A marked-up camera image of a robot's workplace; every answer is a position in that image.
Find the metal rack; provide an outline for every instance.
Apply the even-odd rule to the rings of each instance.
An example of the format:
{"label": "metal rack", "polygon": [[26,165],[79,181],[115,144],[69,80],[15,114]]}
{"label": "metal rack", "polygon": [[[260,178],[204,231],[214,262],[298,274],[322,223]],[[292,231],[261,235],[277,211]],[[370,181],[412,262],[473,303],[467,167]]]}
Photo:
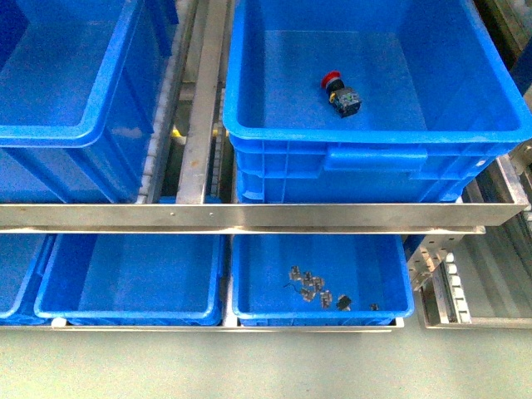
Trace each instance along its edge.
{"label": "metal rack", "polygon": [[[175,204],[153,204],[158,200],[162,186],[172,120],[199,2],[207,2],[209,11],[179,190]],[[231,0],[183,0],[178,4],[181,24],[175,39],[175,55],[166,72],[155,134],[137,203],[0,204],[0,230],[3,233],[98,234],[403,234],[408,236],[405,245],[411,281],[414,289],[423,294],[427,325],[478,327],[470,316],[465,295],[456,295],[460,292],[457,288],[461,287],[453,285],[459,278],[452,262],[452,250],[464,236],[484,234],[486,226],[500,226],[529,207],[510,158],[500,157],[490,165],[454,204],[205,204],[205,196],[210,193],[213,182],[213,169],[216,175],[214,186],[221,181],[220,176],[234,176],[233,168],[225,170],[219,161],[215,161],[217,165],[213,168],[213,159],[224,156],[223,143],[226,141],[219,108],[233,4]],[[213,145],[213,130],[219,131],[218,145]],[[239,326],[231,311],[231,284],[230,280],[224,282],[224,321],[222,326],[215,328],[73,327],[68,326],[66,320],[57,319],[51,326],[30,329],[325,333],[389,332],[404,325],[401,319],[397,319],[384,327],[244,328]],[[438,315],[437,321],[429,314]]]}

